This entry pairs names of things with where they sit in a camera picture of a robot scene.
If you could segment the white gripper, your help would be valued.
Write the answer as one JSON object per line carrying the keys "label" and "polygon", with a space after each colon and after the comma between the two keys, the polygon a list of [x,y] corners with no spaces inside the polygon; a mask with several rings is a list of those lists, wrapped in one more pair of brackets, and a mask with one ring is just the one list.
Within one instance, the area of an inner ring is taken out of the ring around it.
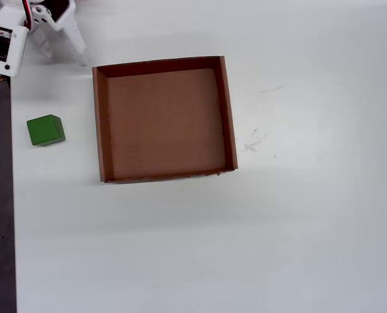
{"label": "white gripper", "polygon": [[25,26],[31,31],[31,39],[40,52],[52,58],[52,49],[41,27],[47,24],[54,31],[60,31],[76,62],[86,67],[89,62],[87,46],[74,18],[75,1],[0,1],[0,13],[9,25]]}

